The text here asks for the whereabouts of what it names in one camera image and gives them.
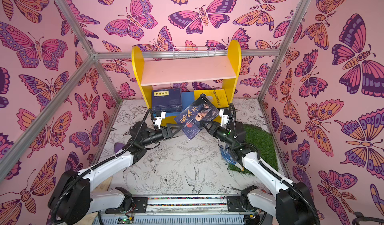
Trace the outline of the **blue book yellow label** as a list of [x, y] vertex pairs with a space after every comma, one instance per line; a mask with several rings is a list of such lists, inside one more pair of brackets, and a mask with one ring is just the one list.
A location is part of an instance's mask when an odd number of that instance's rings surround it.
[[177, 106], [157, 106], [157, 107], [152, 107], [153, 112], [155, 113], [161, 113], [161, 112], [166, 112], [166, 113], [179, 113], [183, 110], [182, 105], [177, 105]]

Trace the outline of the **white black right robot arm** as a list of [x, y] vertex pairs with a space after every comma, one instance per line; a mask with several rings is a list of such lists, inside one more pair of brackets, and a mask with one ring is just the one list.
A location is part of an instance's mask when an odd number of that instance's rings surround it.
[[266, 163], [255, 145], [241, 143], [234, 131], [218, 122], [201, 121], [207, 132], [228, 145], [232, 158], [252, 172], [272, 193], [253, 189], [246, 194], [249, 205], [275, 217], [280, 225], [319, 225], [320, 218], [308, 187], [286, 178]]

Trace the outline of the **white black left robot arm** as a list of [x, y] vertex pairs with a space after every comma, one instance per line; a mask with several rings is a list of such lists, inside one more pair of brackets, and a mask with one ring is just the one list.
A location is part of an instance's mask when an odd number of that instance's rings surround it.
[[136, 123], [130, 130], [131, 138], [115, 155], [80, 171], [64, 172], [48, 202], [51, 224], [73, 225], [87, 214], [107, 209], [130, 211], [134, 201], [128, 190], [116, 187], [107, 192], [95, 192], [95, 188], [137, 163], [149, 150], [149, 145], [171, 139], [181, 130], [182, 126], [177, 124], [152, 130], [145, 122]]

